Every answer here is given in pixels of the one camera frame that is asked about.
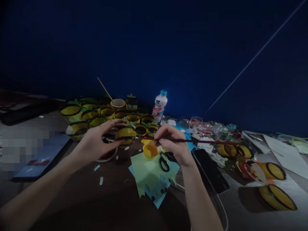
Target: left hand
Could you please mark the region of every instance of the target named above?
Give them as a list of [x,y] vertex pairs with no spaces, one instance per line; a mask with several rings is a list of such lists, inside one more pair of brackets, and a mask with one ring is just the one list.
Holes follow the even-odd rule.
[[108,120],[100,126],[89,129],[73,152],[68,156],[69,160],[77,168],[81,168],[98,160],[106,152],[118,147],[122,141],[107,144],[102,141],[102,135],[116,132],[118,126],[126,125],[125,122],[125,120],[120,119]]

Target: brush handle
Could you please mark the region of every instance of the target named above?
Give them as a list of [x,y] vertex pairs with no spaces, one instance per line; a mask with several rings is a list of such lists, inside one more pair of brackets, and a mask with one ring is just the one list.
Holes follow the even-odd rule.
[[[142,140],[155,140],[147,137],[140,137]],[[239,142],[223,142],[223,141],[201,141],[201,140],[182,140],[182,139],[166,139],[173,142],[189,142],[189,143],[209,143],[209,144],[227,144],[227,145],[241,145]]]

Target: hand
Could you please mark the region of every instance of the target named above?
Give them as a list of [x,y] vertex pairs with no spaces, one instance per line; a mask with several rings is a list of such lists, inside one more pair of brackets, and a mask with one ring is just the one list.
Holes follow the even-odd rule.
[[70,161],[77,168],[81,168],[98,160],[106,152],[118,147],[122,141],[107,144],[102,141],[102,135],[109,132],[116,132],[118,126],[127,126],[125,122],[125,120],[120,119],[108,120],[100,126],[89,129],[73,152],[68,156]]
[[154,139],[155,145],[161,144],[166,149],[173,152],[174,157],[182,166],[189,166],[194,163],[193,157],[190,154],[188,145],[186,142],[172,142],[168,139],[186,139],[183,132],[177,130],[169,124],[165,124],[156,132]]

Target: forearm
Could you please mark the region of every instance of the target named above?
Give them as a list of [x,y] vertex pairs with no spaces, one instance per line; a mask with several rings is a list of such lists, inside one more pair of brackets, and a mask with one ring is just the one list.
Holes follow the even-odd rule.
[[194,160],[188,167],[182,166],[182,173],[192,230],[223,230]]
[[76,169],[69,156],[1,209],[5,230],[28,230]]

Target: paintbrush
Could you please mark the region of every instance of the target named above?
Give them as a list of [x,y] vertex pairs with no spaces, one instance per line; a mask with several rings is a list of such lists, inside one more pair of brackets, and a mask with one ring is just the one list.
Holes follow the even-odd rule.
[[[154,138],[147,138],[147,137],[134,137],[133,139],[141,139],[141,140],[153,140],[153,141],[159,141],[155,140]],[[182,140],[182,139],[166,139],[170,140],[172,142],[190,142],[190,143],[209,143],[209,144],[227,144],[227,145],[241,145],[239,142],[223,142],[223,141],[201,141],[201,140]]]

